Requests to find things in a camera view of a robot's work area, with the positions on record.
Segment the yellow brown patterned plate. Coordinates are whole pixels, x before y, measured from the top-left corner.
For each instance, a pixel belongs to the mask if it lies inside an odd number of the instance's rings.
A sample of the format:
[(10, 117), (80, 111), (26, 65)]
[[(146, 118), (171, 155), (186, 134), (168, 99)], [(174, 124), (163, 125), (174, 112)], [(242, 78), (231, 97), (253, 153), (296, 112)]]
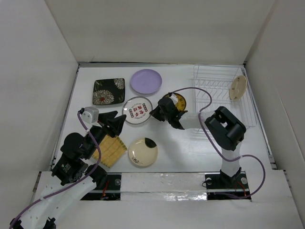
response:
[(176, 108), (178, 111), (184, 111), (186, 109), (186, 99), (181, 94), (175, 93), (175, 95), (178, 97)]

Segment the white plate red characters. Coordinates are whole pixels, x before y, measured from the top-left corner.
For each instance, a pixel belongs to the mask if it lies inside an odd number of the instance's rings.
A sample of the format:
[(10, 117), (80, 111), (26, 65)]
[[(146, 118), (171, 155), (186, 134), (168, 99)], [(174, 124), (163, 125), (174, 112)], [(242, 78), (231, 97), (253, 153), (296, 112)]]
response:
[(129, 99), (122, 108), (122, 114), (126, 115), (125, 121), (132, 125), (146, 122), (150, 117), (153, 105), (149, 99), (137, 96)]

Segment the bamboo pattern square plate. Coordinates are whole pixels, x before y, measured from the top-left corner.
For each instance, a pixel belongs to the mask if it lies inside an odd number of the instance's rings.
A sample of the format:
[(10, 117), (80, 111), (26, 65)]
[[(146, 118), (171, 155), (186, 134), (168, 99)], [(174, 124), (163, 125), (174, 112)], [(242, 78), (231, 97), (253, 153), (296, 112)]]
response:
[(108, 168), (111, 168), (127, 151), (126, 145), (118, 136), (112, 138), (107, 135), (102, 140), (99, 147), (102, 152), (100, 163)]

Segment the black floral square plate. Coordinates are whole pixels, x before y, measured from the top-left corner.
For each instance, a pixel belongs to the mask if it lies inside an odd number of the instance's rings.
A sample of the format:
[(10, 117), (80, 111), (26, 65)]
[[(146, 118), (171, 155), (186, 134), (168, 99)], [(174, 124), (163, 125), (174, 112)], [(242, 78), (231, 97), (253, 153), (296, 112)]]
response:
[(93, 85), (92, 104), (111, 105), (125, 101), (125, 79), (101, 79)]

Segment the lavender round plate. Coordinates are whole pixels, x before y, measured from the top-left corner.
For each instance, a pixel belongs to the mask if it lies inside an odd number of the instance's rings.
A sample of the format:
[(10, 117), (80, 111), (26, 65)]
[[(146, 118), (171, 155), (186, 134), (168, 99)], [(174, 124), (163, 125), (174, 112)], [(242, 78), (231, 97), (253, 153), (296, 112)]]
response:
[(161, 75), (152, 69), (142, 69), (135, 72), (130, 80), (133, 90), (140, 94), (153, 94), (163, 83)]

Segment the cream plate black spot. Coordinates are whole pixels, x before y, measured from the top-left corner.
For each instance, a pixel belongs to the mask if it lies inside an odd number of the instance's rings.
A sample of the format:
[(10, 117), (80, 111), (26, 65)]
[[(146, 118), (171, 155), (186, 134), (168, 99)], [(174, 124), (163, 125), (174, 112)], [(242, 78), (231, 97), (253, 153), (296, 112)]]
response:
[(137, 139), (129, 146), (128, 156), (135, 166), (140, 168), (149, 167), (157, 160), (157, 144), (150, 138)]

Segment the cream plate brown rim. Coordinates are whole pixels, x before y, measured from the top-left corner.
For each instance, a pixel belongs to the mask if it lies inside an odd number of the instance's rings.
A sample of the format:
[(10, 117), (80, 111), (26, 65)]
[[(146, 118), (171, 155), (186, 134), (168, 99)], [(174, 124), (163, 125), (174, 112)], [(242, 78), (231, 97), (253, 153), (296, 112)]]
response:
[(237, 101), (242, 98), (247, 89), (247, 78), (244, 75), (237, 76), (230, 87), (229, 97), (232, 101)]

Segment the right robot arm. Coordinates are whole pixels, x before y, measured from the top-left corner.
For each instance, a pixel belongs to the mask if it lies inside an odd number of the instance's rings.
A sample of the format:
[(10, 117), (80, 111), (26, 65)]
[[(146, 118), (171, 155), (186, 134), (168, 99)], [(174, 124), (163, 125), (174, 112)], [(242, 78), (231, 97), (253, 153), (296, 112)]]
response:
[(212, 135), (221, 148), (222, 158), (220, 182), (224, 187), (232, 187), (237, 183), (241, 173), (240, 148), (246, 128), (226, 107), (220, 106), (214, 111), (190, 113), (180, 111), (171, 95), (158, 101), (158, 105), (150, 111), (155, 119), (168, 122), (175, 129), (201, 128), (206, 134)]

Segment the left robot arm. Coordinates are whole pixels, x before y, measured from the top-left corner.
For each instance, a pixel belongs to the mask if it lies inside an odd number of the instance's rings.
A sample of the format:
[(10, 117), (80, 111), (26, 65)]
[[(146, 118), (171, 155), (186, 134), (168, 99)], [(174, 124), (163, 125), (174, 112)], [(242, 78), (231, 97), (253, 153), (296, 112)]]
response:
[(11, 222), (11, 229), (54, 229), (73, 204), (94, 189), (107, 184), (107, 172), (100, 167), (100, 143), (106, 137), (118, 137), (126, 115), (117, 111), (93, 114), (85, 107), (77, 117), (86, 135), (70, 133), (60, 148), (62, 155), (51, 171), (49, 184), (41, 196)]

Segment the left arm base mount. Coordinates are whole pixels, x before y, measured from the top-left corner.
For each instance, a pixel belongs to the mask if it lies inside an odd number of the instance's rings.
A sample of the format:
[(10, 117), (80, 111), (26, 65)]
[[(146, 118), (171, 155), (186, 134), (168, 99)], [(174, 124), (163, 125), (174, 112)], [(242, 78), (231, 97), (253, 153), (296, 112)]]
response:
[(86, 194), (83, 201), (114, 201), (121, 200), (121, 173), (108, 173), (105, 184)]

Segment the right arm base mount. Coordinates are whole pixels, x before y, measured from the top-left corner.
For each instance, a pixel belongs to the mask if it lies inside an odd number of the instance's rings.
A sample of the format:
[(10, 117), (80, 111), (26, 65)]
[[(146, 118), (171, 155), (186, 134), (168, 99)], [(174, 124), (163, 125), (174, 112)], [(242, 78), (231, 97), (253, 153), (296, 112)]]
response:
[(202, 186), (206, 188), (207, 200), (229, 200), (234, 199), (229, 194), (239, 198), (250, 194), (245, 171), (232, 183), (222, 180), (220, 172), (205, 173)]

